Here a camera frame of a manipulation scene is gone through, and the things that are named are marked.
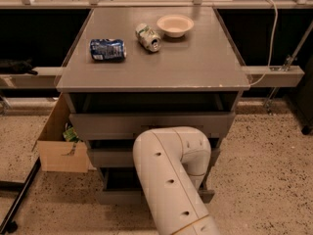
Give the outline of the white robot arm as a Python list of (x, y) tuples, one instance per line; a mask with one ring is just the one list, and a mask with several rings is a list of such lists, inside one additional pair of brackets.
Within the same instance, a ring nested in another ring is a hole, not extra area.
[(192, 127), (150, 129), (133, 146), (133, 161), (159, 235), (220, 235), (198, 190), (211, 147)]

